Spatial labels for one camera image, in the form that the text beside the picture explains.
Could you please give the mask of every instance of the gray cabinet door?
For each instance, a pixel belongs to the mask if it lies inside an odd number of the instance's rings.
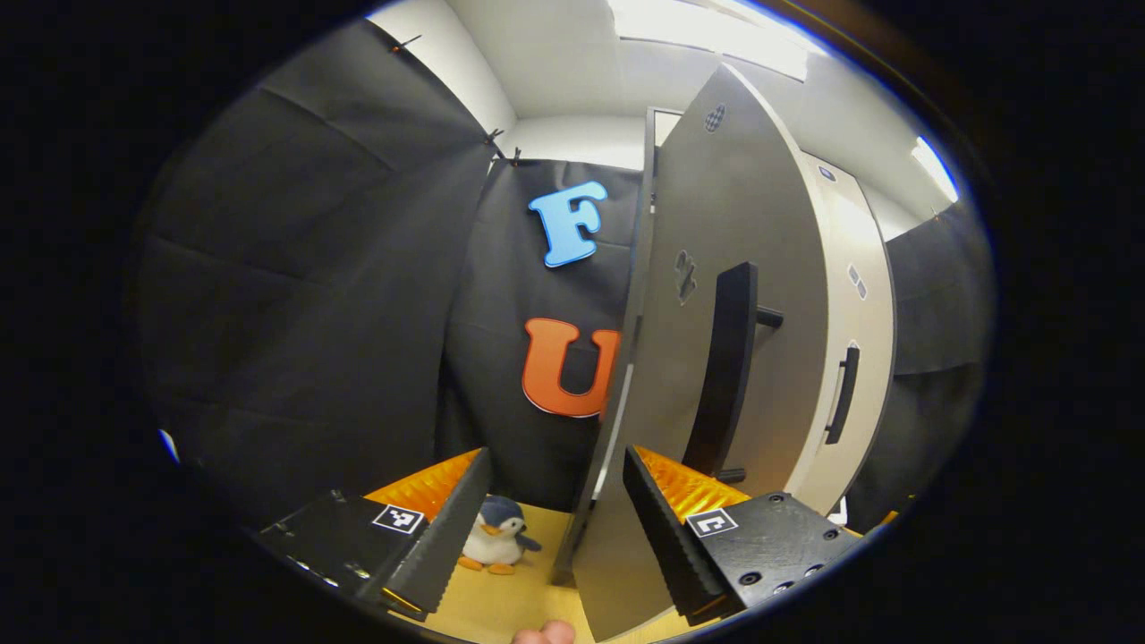
[[[758,266],[758,304],[785,319],[777,330],[755,331],[727,465],[748,469],[737,486],[748,494],[782,489],[812,442],[824,380],[828,293],[819,195],[798,155],[775,112],[726,64],[660,150],[639,338],[622,340],[635,340],[631,382],[617,414],[616,448],[572,559],[598,642],[671,608],[621,479],[624,448],[637,443],[682,458],[704,382],[716,278],[743,261]],[[631,293],[630,303],[640,296]],[[617,364],[614,388],[627,367]],[[601,440],[609,439],[610,424]]]

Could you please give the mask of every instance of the letter f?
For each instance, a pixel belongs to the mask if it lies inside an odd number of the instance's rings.
[[[583,201],[575,211],[569,207],[574,199],[585,197],[603,199],[608,197],[608,191],[597,181],[589,181],[529,202],[529,210],[540,215],[548,237],[545,266],[556,268],[597,252],[597,243],[582,237],[579,230],[581,226],[589,233],[600,230],[600,212],[597,206]]]

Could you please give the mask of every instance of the penguin plush toy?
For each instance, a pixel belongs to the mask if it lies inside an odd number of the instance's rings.
[[[515,501],[487,497],[457,563],[474,571],[489,566],[493,574],[513,574],[513,564],[526,550],[540,550],[539,543],[521,534],[524,528],[524,512]]]

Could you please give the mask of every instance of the penguin's white belly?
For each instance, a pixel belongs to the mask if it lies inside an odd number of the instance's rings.
[[[461,553],[487,566],[492,564],[513,565],[521,559],[522,549],[512,536],[498,539],[476,529],[469,533]]]

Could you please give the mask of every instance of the letter u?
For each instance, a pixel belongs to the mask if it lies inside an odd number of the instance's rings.
[[[586,418],[600,414],[608,395],[608,383],[616,362],[616,348],[621,335],[616,331],[595,331],[592,341],[600,350],[597,374],[587,393],[574,394],[561,387],[561,371],[564,355],[581,331],[559,320],[534,317],[524,323],[529,333],[529,353],[524,358],[524,374],[521,387],[529,402],[544,411],[574,418]]]

